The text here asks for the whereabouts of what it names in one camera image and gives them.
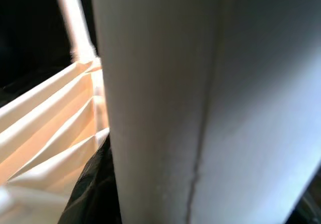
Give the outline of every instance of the white cylindrical pole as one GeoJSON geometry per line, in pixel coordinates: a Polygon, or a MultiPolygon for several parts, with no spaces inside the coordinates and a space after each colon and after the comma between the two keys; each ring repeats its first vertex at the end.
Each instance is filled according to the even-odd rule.
{"type": "Polygon", "coordinates": [[[80,0],[58,0],[71,43],[73,61],[89,62],[96,57],[80,0]]]}
{"type": "Polygon", "coordinates": [[[123,224],[285,223],[319,166],[319,1],[231,1],[93,0],[123,224]]]}

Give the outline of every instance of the cream pleated fabric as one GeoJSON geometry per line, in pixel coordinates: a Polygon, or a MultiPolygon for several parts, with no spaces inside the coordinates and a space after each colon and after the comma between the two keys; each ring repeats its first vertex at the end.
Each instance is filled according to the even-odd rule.
{"type": "Polygon", "coordinates": [[[57,223],[108,133],[99,58],[0,108],[0,224],[57,223]]]}

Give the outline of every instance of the white rod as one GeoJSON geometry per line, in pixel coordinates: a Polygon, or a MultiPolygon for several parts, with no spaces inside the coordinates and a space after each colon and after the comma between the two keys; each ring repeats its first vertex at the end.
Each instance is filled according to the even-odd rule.
{"type": "Polygon", "coordinates": [[[73,61],[89,62],[96,57],[80,0],[58,0],[71,43],[73,61]]]}

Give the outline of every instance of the dark fabric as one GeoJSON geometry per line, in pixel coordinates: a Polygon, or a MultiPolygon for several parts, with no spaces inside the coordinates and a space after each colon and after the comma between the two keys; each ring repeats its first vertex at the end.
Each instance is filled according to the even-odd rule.
{"type": "Polygon", "coordinates": [[[110,138],[91,157],[58,224],[121,224],[110,138]]]}

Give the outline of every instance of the dark background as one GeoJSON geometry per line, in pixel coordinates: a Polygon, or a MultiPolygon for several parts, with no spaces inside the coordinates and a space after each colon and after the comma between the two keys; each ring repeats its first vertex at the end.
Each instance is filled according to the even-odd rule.
{"type": "MultiPolygon", "coordinates": [[[[97,49],[91,0],[81,1],[97,49]]],[[[57,0],[0,0],[0,105],[70,63],[70,44],[57,0]]]]}

